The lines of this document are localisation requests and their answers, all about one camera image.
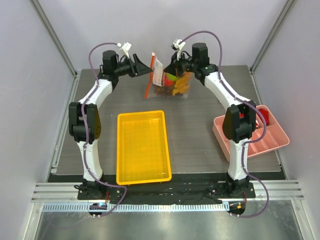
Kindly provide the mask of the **clear zip top bag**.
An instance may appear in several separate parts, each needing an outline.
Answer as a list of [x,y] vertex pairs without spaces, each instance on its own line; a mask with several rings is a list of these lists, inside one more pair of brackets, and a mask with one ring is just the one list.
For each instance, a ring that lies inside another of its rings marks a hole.
[[191,73],[184,72],[182,76],[175,76],[163,71],[163,64],[158,60],[155,52],[151,53],[148,84],[144,98],[175,97],[187,98],[190,89]]

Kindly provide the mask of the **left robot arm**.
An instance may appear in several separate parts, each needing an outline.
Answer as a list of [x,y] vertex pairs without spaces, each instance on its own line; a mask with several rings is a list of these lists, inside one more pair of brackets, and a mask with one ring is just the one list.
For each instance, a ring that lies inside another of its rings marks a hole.
[[108,190],[98,152],[98,140],[102,132],[99,108],[116,88],[120,77],[134,78],[152,71],[136,54],[119,58],[114,50],[104,51],[93,87],[81,100],[69,104],[68,130],[77,143],[83,163],[82,183],[75,185],[79,200],[100,200]]

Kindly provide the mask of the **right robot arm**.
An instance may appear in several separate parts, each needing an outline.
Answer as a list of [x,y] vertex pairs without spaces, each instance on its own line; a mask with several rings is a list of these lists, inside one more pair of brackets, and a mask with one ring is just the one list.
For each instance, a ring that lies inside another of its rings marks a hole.
[[249,187],[248,176],[248,141],[256,129],[256,104],[240,97],[223,78],[221,70],[210,63],[208,47],[205,43],[192,45],[192,53],[184,54],[185,43],[174,42],[175,51],[165,73],[180,77],[183,73],[193,73],[195,78],[208,88],[225,109],[222,131],[229,141],[229,167],[226,174],[223,193],[236,198]]

